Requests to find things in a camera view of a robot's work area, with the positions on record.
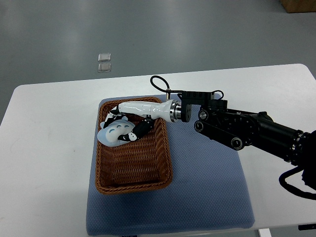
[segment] wicker basket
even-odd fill
[[[126,101],[161,103],[156,97],[115,100],[104,103],[99,110],[100,123],[116,105]],[[140,116],[127,115],[135,125]],[[165,121],[155,121],[154,129],[143,138],[118,147],[97,143],[95,186],[102,194],[123,194],[165,188],[172,181],[172,166]]]

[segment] gray floor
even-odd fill
[[[102,52],[111,72],[97,73]],[[291,63],[316,77],[316,13],[278,0],[0,0],[0,121],[21,84]]]

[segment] robotic arm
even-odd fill
[[[154,78],[164,81],[167,90],[157,87],[153,83]],[[167,81],[160,76],[152,76],[151,84],[166,93],[166,102],[125,102],[113,108],[108,114],[104,127],[125,113],[145,118],[131,133],[119,136],[119,140],[140,139],[154,127],[154,120],[157,118],[167,122],[189,122],[192,105],[200,105],[198,120],[194,124],[196,132],[236,151],[252,145],[290,162],[296,167],[280,176],[280,184],[297,196],[316,200],[316,194],[303,192],[285,181],[287,177],[303,170],[302,180],[305,185],[316,190],[316,159],[313,150],[316,144],[316,131],[308,133],[275,123],[267,112],[252,113],[228,109],[227,100],[222,100],[224,93],[220,90],[171,90]],[[222,93],[220,99],[215,99],[216,92]],[[178,93],[180,101],[169,100],[170,93]]]

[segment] blue cushion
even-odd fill
[[[165,95],[156,97],[165,101]],[[105,99],[99,107],[127,98]],[[199,106],[193,106],[189,123],[167,123],[173,181],[156,191],[109,196],[96,190],[96,124],[86,214],[89,235],[163,234],[253,225],[238,153],[195,132],[198,110]]]

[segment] white table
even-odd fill
[[[267,111],[285,126],[316,129],[316,81],[304,65],[161,76],[171,89],[220,89],[231,109]],[[0,126],[0,236],[87,236],[98,104],[111,97],[161,94],[149,79],[67,81],[14,90]],[[293,166],[255,147],[239,156],[255,216],[252,229],[316,223],[316,201],[296,197],[278,183],[279,175]],[[289,180],[312,191],[300,179]]]

